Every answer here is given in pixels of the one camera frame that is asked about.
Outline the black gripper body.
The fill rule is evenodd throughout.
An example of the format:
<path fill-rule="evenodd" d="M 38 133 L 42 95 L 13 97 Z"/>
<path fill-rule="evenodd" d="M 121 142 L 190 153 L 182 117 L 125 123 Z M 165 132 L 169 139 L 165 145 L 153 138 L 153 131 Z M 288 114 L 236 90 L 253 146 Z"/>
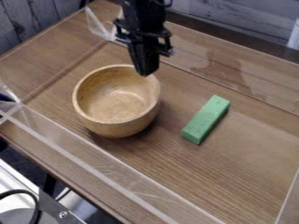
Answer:
<path fill-rule="evenodd" d="M 125 17 L 117 18 L 117 40 L 131 53 L 153 50 L 170 57 L 173 33 L 165 27 L 166 9 L 174 0 L 121 0 Z"/>

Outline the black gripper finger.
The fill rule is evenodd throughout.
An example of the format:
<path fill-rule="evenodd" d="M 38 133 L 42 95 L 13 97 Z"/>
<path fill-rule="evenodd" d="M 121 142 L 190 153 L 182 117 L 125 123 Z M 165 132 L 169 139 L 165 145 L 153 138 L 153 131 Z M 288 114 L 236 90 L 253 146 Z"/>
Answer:
<path fill-rule="evenodd" d="M 142 44 L 130 43 L 129 52 L 135 65 L 135 70 L 143 74 L 146 72 L 145 47 Z"/>
<path fill-rule="evenodd" d="M 147 76 L 159 68 L 161 54 L 154 42 L 145 42 L 142 47 L 142 68 L 141 74 Z"/>

